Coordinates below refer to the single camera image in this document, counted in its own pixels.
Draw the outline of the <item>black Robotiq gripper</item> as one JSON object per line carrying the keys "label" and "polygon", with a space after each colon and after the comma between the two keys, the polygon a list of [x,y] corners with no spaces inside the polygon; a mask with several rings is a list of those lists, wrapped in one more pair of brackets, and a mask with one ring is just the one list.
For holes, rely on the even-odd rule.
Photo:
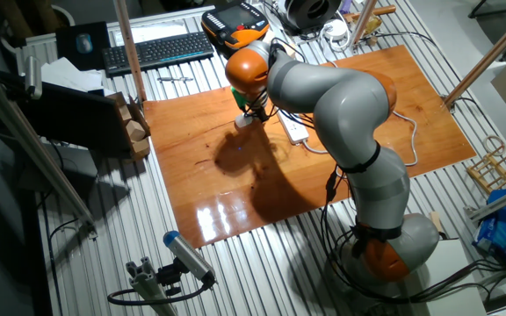
{"label": "black Robotiq gripper", "polygon": [[261,98],[257,101],[253,101],[248,103],[247,105],[247,114],[253,115],[254,119],[260,120],[259,115],[261,115],[261,121],[265,122],[270,118],[270,115],[267,114],[266,106],[267,106],[267,99]]}

